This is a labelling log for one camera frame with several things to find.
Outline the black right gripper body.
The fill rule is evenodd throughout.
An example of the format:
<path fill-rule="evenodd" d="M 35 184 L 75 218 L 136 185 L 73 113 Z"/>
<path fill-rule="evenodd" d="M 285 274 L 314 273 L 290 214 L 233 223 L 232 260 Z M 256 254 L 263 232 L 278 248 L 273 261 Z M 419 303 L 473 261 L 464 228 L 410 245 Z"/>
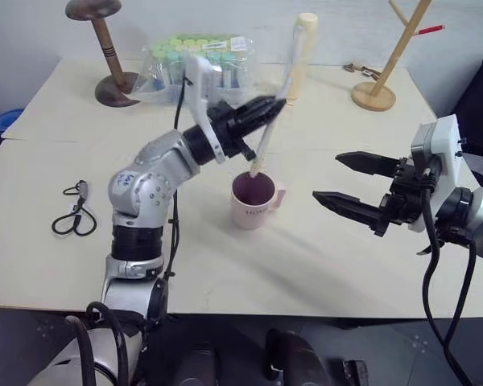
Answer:
<path fill-rule="evenodd" d="M 409 158 L 378 155 L 376 174 L 392 179 L 390 192 L 379 204 L 380 216 L 373 227 L 376 236 L 384 236 L 389 224 L 413 224 L 421 215 L 421 178 Z"/>

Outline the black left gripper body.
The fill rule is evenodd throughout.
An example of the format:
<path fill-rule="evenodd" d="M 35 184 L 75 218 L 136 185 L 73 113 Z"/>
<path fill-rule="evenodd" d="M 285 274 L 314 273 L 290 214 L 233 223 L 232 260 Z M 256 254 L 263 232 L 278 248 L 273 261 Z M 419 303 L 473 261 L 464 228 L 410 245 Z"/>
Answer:
<path fill-rule="evenodd" d="M 228 158 L 241 154 L 246 161 L 256 158 L 256 153 L 245 142 L 243 134 L 243 121 L 237 119 L 237 109 L 226 101 L 208 108 L 208 117 L 224 155 Z"/>

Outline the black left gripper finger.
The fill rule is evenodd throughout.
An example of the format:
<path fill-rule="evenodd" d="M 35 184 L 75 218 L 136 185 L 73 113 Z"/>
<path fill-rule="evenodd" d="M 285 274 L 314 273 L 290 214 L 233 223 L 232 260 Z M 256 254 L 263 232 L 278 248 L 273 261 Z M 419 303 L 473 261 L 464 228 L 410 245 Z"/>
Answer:
<path fill-rule="evenodd" d="M 237 119 L 243 121 L 254 109 L 264 107 L 268 102 L 278 100 L 275 96 L 257 96 L 237 109 Z"/>
<path fill-rule="evenodd" d="M 285 106 L 285 100 L 272 100 L 264 107 L 254 109 L 243 118 L 243 134 L 249 135 L 262 126 L 270 124 Z"/>

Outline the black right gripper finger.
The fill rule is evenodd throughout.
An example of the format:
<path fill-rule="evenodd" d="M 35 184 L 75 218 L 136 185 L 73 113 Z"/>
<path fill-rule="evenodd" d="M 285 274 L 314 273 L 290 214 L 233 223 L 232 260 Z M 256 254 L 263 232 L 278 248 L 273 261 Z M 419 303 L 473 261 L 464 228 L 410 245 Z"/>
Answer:
<path fill-rule="evenodd" d="M 312 196 L 328 210 L 349 220 L 367 225 L 376 236 L 386 233 L 382 209 L 363 203 L 356 197 L 331 191 L 313 191 Z"/>
<path fill-rule="evenodd" d="M 364 151 L 338 154 L 335 159 L 356 172 L 368 175 L 394 176 L 401 160 Z"/>

